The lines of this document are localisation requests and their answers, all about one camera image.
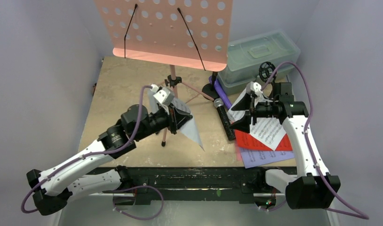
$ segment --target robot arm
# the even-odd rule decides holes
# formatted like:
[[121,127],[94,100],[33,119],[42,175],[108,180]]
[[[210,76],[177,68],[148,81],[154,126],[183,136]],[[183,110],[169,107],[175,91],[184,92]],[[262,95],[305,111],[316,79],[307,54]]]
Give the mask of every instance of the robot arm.
[[[247,85],[245,96],[232,108],[233,111],[246,111],[245,115],[234,122],[231,128],[250,133],[250,125],[255,125],[257,118],[278,118],[294,151],[297,178],[291,177],[282,170],[270,169],[266,171],[266,183],[285,193],[287,203],[292,209],[328,208],[334,195],[321,180],[305,140],[304,126],[308,119],[308,111],[304,102],[294,101],[289,82],[274,83],[274,99],[270,103],[257,102],[261,95],[263,95],[261,85],[256,82]],[[309,131],[307,133],[320,165],[319,170],[337,192],[341,186],[338,176],[330,175],[320,157],[312,133]]]
[[[170,89],[152,85],[151,91],[155,93],[154,98],[158,101],[159,110],[149,114],[146,107],[141,107],[142,117],[134,136],[135,141],[164,128],[168,128],[171,133],[176,134],[176,131],[192,118],[192,115],[173,106],[171,102],[175,95]],[[61,164],[45,171],[33,169],[27,173],[31,188],[46,180],[35,190],[32,196],[35,206],[42,215],[57,212],[64,208],[68,202],[89,194],[133,186],[126,167],[117,167],[99,175],[85,174],[136,148],[134,141],[126,147],[123,146],[128,142],[128,137],[132,135],[135,129],[139,109],[139,105],[128,108],[128,111],[121,115],[121,119],[115,125],[109,127],[87,148]],[[79,161],[65,166],[74,160]],[[60,167],[64,168],[48,178],[48,175]]]

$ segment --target table top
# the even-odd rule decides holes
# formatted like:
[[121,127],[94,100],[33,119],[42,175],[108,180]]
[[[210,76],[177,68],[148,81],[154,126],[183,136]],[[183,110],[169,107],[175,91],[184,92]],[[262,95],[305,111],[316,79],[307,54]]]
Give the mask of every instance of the table top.
[[[201,89],[208,83],[212,72],[176,66],[176,75],[183,81]],[[143,85],[159,84],[170,74],[169,65],[134,59],[107,56],[97,82],[95,94],[86,119],[80,140],[79,151],[114,125],[127,108],[139,102]],[[196,92],[178,84],[178,97],[186,102]],[[233,102],[237,95],[229,99]],[[150,110],[147,91],[144,92],[143,105]],[[187,104],[193,113],[200,132],[204,151],[197,143],[183,134],[167,133],[167,143],[161,146],[162,132],[136,142],[136,149],[103,166],[114,167],[242,167],[235,152],[234,141],[227,139],[218,113],[209,100],[201,95]],[[295,160],[285,160],[265,166],[295,166]]]

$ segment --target transparent plastic container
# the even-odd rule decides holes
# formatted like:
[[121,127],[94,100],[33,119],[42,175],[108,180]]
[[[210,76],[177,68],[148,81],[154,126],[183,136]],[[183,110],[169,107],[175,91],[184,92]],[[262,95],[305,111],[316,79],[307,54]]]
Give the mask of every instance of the transparent plastic container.
[[[230,42],[227,66],[218,73],[218,81],[227,95],[240,92],[244,85],[257,77],[257,82],[261,82],[258,72],[263,62],[269,61],[275,66],[284,61],[296,62],[300,53],[282,30]],[[292,69],[291,65],[281,67],[277,78],[284,78]]]

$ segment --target black round base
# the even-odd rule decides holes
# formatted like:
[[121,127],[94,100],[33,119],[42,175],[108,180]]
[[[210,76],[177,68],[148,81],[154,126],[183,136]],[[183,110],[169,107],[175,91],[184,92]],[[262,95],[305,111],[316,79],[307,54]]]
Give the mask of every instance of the black round base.
[[212,97],[214,100],[219,98],[218,93],[215,89],[212,89],[212,85],[210,83],[206,84],[203,87],[202,90],[203,93],[207,94],[208,96]]

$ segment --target white wall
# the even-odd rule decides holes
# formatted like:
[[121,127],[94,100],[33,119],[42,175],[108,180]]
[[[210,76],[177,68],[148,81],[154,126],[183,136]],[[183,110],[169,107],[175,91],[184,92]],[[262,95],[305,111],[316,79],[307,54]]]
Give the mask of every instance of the white wall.
[[[341,196],[371,217],[341,223],[383,225],[383,0],[321,0],[297,45],[321,156]],[[307,102],[301,79],[290,79]]]
[[[297,41],[318,2],[319,0],[233,0],[229,39],[233,41],[281,28],[292,40]],[[110,36],[94,2],[78,0],[74,4],[99,53],[102,56],[112,55]],[[168,0],[161,0],[160,4],[168,4]]]
[[25,174],[79,145],[100,59],[71,3],[0,0],[0,225],[47,225],[20,212]]

